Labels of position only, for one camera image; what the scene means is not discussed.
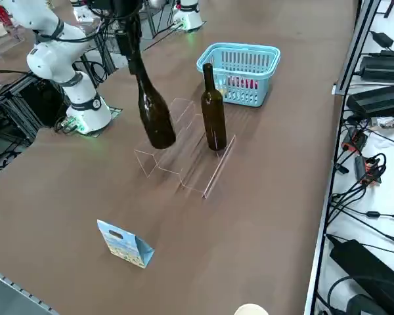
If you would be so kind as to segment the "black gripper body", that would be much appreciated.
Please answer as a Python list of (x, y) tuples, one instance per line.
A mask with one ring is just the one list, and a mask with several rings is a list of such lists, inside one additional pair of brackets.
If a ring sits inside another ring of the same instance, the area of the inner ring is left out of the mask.
[(141, 0), (115, 0), (113, 7), (121, 32), (136, 32), (140, 28)]

